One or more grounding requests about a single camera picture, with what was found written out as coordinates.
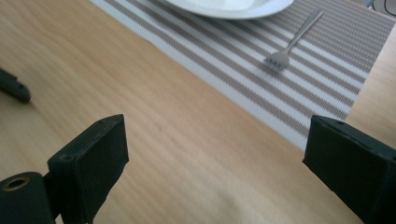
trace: plate rim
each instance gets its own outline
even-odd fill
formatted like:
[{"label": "plate rim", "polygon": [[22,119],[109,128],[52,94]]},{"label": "plate rim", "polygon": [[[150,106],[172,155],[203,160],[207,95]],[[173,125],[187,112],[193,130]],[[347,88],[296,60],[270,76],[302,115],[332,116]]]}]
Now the plate rim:
[{"label": "plate rim", "polygon": [[165,0],[165,2],[173,5],[174,7],[205,17],[224,20],[251,20],[274,15],[289,7],[294,0],[268,0],[257,7],[251,7],[243,10],[221,10],[198,7],[186,0]]}]

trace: wooden table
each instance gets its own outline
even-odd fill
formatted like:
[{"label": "wooden table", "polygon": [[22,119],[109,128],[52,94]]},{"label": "wooden table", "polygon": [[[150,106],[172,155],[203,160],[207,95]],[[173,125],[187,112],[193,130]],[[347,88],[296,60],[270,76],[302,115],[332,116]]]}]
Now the wooden table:
[{"label": "wooden table", "polygon": [[[361,223],[304,153],[89,1],[0,1],[0,179],[124,114],[131,161],[95,223]],[[396,29],[346,122],[396,147]]]}]

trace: striped placemat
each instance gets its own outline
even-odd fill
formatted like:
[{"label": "striped placemat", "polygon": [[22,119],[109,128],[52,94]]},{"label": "striped placemat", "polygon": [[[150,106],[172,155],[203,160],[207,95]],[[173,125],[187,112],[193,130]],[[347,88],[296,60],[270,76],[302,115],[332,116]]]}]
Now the striped placemat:
[{"label": "striped placemat", "polygon": [[[271,17],[225,21],[164,0],[92,0],[304,150],[313,114],[344,120],[394,21],[346,0],[296,0]],[[263,63],[316,8],[323,16],[280,74]]]}]

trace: hole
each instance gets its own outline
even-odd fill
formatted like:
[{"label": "hole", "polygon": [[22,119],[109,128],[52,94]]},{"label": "hole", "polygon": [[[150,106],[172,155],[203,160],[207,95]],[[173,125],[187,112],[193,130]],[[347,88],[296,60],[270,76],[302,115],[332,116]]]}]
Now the hole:
[{"label": "hole", "polygon": [[27,176],[17,177],[10,181],[8,181],[3,187],[3,191],[14,191],[17,189],[23,188],[30,181],[30,178]]}]

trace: silver fork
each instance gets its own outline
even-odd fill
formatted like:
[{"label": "silver fork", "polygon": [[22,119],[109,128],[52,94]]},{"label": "silver fork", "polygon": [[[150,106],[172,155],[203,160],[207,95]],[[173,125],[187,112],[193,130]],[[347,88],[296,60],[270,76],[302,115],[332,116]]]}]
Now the silver fork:
[{"label": "silver fork", "polygon": [[271,67],[275,68],[275,70],[283,70],[289,65],[289,52],[290,49],[297,43],[297,41],[311,28],[311,26],[320,18],[323,14],[321,9],[316,9],[312,14],[306,19],[304,24],[301,26],[300,30],[291,40],[289,45],[278,52],[271,54],[269,57],[265,59],[267,63],[271,65]]}]

